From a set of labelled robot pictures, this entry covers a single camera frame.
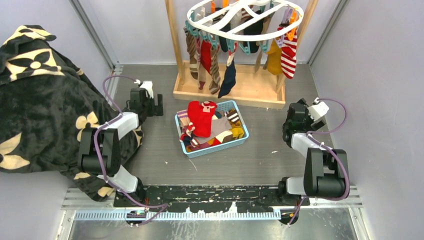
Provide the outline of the beige maroon-toe sock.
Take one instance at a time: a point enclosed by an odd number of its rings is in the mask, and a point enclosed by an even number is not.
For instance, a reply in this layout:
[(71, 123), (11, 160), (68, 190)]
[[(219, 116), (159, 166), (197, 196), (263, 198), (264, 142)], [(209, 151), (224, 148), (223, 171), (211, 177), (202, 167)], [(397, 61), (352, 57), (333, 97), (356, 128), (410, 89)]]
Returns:
[(203, 90), (206, 83), (206, 70), (204, 69), (201, 63), (201, 45), (202, 40), (198, 38), (196, 40), (196, 59), (197, 59), (197, 80), (198, 80), (198, 89)]

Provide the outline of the brown beige striped sock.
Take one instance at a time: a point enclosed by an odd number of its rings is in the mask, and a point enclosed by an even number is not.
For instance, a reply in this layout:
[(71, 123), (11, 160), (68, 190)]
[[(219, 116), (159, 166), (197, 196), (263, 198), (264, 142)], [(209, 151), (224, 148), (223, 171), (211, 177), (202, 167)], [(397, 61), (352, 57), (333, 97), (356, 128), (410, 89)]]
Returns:
[(209, 91), (212, 95), (216, 94), (220, 90), (221, 76), (219, 73), (218, 53), (219, 48), (212, 48), (210, 50), (211, 66), (209, 74), (211, 76), (211, 82), (209, 84)]

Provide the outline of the white oval clip hanger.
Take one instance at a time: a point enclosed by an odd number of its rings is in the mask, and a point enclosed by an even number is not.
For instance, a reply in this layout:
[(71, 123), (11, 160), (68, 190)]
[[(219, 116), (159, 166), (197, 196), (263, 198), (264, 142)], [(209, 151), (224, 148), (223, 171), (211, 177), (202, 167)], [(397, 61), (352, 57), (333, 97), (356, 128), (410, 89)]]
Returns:
[[(273, 38), (281, 37), (286, 33), (299, 27), (305, 16), (305, 11), (297, 4), (288, 0), (238, 0), (234, 3), (230, 3), (228, 6), (223, 7), (220, 10), (215, 11), (207, 16), (201, 16), (196, 19), (196, 14), (200, 14), (205, 5), (209, 4), (210, 0), (203, 0), (194, 6), (192, 6), (187, 14), (188, 29), (195, 28), (202, 33), (212, 34), (232, 41), (241, 42), (257, 42), (265, 41)], [(263, 20), (265, 17), (278, 12), (282, 8), (290, 7), (297, 14), (295, 21), (289, 24), (289, 26), (282, 28), (270, 33), (261, 33), (256, 35), (243, 35), (241, 31), (247, 27)], [(245, 10), (251, 17), (251, 19), (238, 25), (237, 27), (225, 32), (222, 29), (231, 22), (236, 14), (241, 13)]]

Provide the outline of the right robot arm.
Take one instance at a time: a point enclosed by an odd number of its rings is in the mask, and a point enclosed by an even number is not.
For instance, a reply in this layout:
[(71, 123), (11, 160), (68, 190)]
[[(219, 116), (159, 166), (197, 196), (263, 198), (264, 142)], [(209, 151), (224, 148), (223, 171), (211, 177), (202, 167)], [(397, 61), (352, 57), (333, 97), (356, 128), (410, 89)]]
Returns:
[(314, 138), (325, 126), (323, 117), (329, 106), (324, 98), (308, 104), (304, 98), (289, 104), (282, 125), (282, 139), (305, 157), (302, 177), (286, 176), (278, 183), (277, 198), (291, 205), (297, 196), (324, 198), (333, 201), (349, 196), (348, 156), (345, 150), (329, 147)]

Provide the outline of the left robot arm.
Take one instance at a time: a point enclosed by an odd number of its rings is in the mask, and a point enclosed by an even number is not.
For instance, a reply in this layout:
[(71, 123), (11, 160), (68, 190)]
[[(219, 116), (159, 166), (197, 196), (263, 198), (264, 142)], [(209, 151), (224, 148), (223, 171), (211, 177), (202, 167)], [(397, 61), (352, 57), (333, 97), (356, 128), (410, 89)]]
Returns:
[(142, 181), (122, 165), (120, 140), (135, 131), (147, 117), (164, 114), (163, 95), (154, 95), (147, 87), (132, 88), (127, 110), (98, 127), (82, 131), (78, 152), (78, 169), (95, 175), (112, 185), (133, 206), (146, 200)]

